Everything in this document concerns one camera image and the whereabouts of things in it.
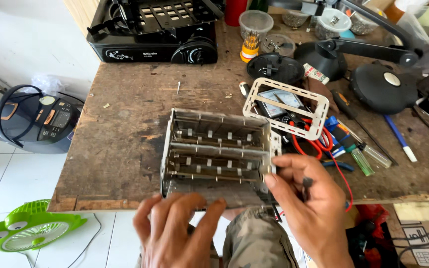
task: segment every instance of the portable gas stove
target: portable gas stove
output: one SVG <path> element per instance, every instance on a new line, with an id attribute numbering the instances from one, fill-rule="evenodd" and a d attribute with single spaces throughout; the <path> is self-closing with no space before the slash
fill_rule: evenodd
<path id="1" fill-rule="evenodd" d="M 87 41 L 101 61 L 214 64 L 219 0 L 101 0 Z"/>

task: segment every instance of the white tile floor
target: white tile floor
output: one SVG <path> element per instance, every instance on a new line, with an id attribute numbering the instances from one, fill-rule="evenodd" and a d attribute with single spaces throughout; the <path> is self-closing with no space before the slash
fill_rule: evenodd
<path id="1" fill-rule="evenodd" d="M 0 221 L 24 202 L 51 198 L 65 156 L 31 154 L 0 141 Z M 133 268 L 140 253 L 140 241 L 132 227 L 134 214 L 96 213 L 102 229 L 72 268 Z M 196 213 L 191 223 L 196 226 L 203 214 Z M 80 228 L 40 250 L 24 252 L 33 268 L 67 268 L 77 258 L 99 229 L 93 214 L 81 216 L 88 221 Z M 223 252 L 228 224 L 228 220 L 221 218 L 213 237 L 219 255 Z M 301 259 L 300 251 L 294 251 L 296 258 Z M 0 252 L 0 267 L 30 268 L 25 256 L 6 252 Z"/>

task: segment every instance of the green fan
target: green fan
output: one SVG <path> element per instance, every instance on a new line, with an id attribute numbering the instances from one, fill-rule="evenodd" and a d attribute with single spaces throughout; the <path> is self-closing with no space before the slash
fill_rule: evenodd
<path id="1" fill-rule="evenodd" d="M 79 215 L 46 212 L 50 199 L 24 204 L 0 222 L 0 251 L 38 249 L 87 222 Z"/>

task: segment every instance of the camouflage pants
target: camouflage pants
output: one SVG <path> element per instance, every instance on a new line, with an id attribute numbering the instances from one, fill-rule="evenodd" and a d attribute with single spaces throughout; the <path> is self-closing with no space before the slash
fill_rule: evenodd
<path id="1" fill-rule="evenodd" d="M 140 255 L 136 268 L 140 268 Z M 219 267 L 211 242 L 211 267 Z M 224 268 L 298 268 L 286 231 L 261 208 L 248 208 L 226 228 Z"/>

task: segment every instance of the wooden workbench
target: wooden workbench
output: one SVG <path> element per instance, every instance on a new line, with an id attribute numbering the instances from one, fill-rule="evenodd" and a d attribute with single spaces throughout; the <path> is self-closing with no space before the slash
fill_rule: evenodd
<path id="1" fill-rule="evenodd" d="M 295 42 L 315 39 L 305 26 L 293 31 L 280 22 L 280 16 L 273 17 L 271 33 L 287 34 Z M 239 28 L 218 21 L 216 33 L 217 64 L 100 65 L 48 211 L 135 210 L 144 198 L 158 193 L 164 134 L 172 107 L 242 115 L 245 99 L 238 84 L 253 80 L 239 58 Z M 350 70 L 372 62 L 353 55 L 346 58 Z M 176 94 L 178 81 L 181 87 Z M 361 108 L 348 90 L 347 81 L 329 82 L 327 87 L 340 89 L 354 106 Z M 429 129 L 410 109 L 392 118 L 418 162 L 408 160 L 381 115 L 362 108 L 358 119 L 399 166 L 385 169 L 370 161 L 376 173 L 365 177 L 350 155 L 339 157 L 356 167 L 352 173 L 344 171 L 356 204 L 429 200 Z M 355 122 L 343 115 L 340 119 L 379 150 Z M 337 170 L 328 170 L 346 190 Z"/>

